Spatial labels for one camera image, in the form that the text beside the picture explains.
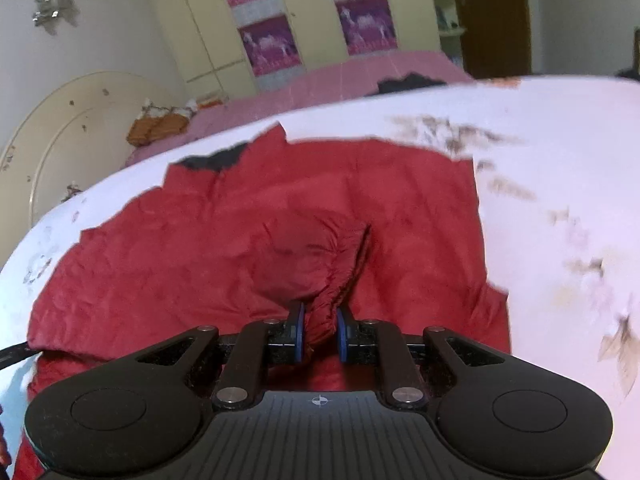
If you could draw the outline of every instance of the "metal screw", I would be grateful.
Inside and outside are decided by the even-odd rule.
[[[242,402],[248,397],[248,393],[244,388],[237,388],[236,386],[230,386],[228,388],[222,388],[216,397],[220,402],[225,404],[236,404]]]
[[[422,393],[418,388],[411,388],[407,386],[396,388],[392,395],[395,400],[402,402],[403,404],[413,404],[414,402],[422,400],[424,397],[424,393]]]

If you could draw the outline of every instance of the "brown door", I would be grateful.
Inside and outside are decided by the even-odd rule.
[[[475,78],[527,75],[531,71],[528,0],[457,0],[466,28],[462,52]]]

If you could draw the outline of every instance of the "red jacket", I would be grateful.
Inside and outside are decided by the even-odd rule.
[[[30,394],[95,363],[73,356],[117,358],[200,324],[238,332],[299,299],[309,362],[277,386],[370,387],[331,340],[347,292],[357,319],[444,325],[508,351],[483,247],[471,161],[379,140],[288,144],[276,126],[235,167],[172,166],[82,233],[34,304],[31,347],[64,354],[40,359]],[[34,471],[25,454],[15,478]]]

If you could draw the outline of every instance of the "curved cream headboard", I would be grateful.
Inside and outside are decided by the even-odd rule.
[[[140,76],[98,72],[44,99],[0,156],[0,268],[28,230],[67,195],[118,171],[132,151],[126,141],[145,99],[177,105]]]

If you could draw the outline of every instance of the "pink bedsheet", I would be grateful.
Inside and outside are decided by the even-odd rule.
[[[351,59],[314,70],[280,90],[203,110],[191,120],[186,132],[137,148],[125,166],[275,114],[363,97],[376,91],[380,80],[404,77],[409,72],[450,84],[473,81],[441,52],[389,52]]]

